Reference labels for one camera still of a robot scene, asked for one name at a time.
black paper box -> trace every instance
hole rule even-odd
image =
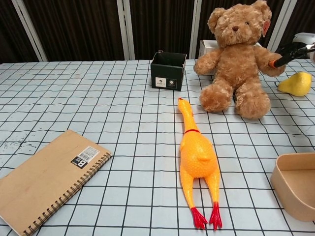
[[[152,87],[182,90],[187,54],[156,52],[151,63]]]

brown teddy bear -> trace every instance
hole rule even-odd
[[[194,70],[207,74],[216,68],[215,79],[201,91],[200,103],[207,112],[227,110],[235,92],[236,111],[248,119],[258,119],[270,110],[270,100],[261,88],[259,70],[271,77],[282,74],[269,61],[281,58],[266,48],[256,46],[270,26],[271,10],[264,0],[252,5],[237,4],[229,9],[214,9],[208,27],[219,48],[201,56]]]

white label on box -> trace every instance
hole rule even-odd
[[[156,77],[156,87],[166,88],[166,78]]]
[[[83,150],[83,152],[81,152],[78,155],[78,157],[82,158],[84,161],[89,163],[98,154],[99,154],[99,150],[96,150],[93,147],[88,146],[86,149]]]

grid tablecloth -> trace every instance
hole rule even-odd
[[[193,65],[187,61],[181,92],[153,89],[148,60],[0,65],[0,177],[67,129],[114,153],[35,235],[315,235],[315,223],[290,217],[270,185],[279,155],[314,151],[315,144],[314,89],[293,97],[277,91],[275,82],[298,71],[315,75],[315,67],[301,59],[279,77],[260,75],[272,109],[250,121],[235,114],[234,103],[224,113],[204,112],[198,97],[211,77],[197,76]],[[215,233],[212,225],[194,228],[181,188],[178,97],[189,99],[218,155],[223,228]],[[209,220],[203,179],[195,180],[193,194]],[[0,235],[15,233],[0,220]]]

teddy bear's arm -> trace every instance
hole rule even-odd
[[[216,49],[201,56],[193,67],[194,71],[198,75],[202,75],[213,70],[218,64],[221,52],[221,49]]]
[[[271,53],[264,47],[254,46],[254,53],[258,69],[268,76],[274,77],[281,75],[285,70],[285,65],[278,68],[271,68],[268,63],[272,60],[277,60],[282,56],[278,53]]]

